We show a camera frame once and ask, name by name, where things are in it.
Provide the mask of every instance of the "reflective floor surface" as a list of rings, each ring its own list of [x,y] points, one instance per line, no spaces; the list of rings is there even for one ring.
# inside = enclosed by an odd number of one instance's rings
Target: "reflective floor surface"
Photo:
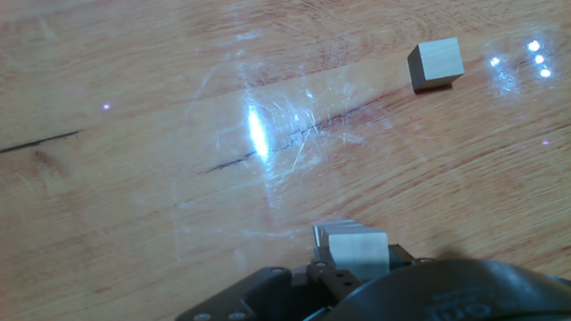
[[[310,225],[571,277],[571,6],[2,0],[0,318],[172,320]],[[457,37],[416,95],[406,58]]]

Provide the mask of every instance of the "wooden block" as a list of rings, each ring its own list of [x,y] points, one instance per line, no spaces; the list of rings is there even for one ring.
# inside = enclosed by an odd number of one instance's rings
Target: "wooden block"
[[[363,282],[389,273],[388,237],[384,231],[344,219],[314,226],[316,245],[327,246],[338,269]]]
[[[415,91],[451,85],[464,74],[462,54],[455,37],[418,44],[408,61]]]

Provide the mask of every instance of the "wooden cube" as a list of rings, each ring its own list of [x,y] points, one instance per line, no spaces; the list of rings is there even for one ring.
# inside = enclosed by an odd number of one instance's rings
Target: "wooden cube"
[[[449,86],[464,74],[462,54],[455,37],[418,44],[408,61],[415,91]]]

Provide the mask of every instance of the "screw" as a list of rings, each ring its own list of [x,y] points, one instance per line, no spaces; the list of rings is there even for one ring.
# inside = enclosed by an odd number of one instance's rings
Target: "screw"
[[[194,321],[208,321],[211,319],[211,315],[208,313],[199,313],[193,317]]]
[[[246,318],[246,314],[242,311],[232,312],[228,315],[229,320],[242,320]]]

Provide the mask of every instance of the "wood grain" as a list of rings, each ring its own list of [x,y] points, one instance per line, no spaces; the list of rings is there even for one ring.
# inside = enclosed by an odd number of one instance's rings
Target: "wood grain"
[[[569,14],[2,1],[0,318],[172,320],[305,264],[310,224],[338,218],[416,256],[571,277]],[[407,55],[447,37],[466,74],[415,95]]]

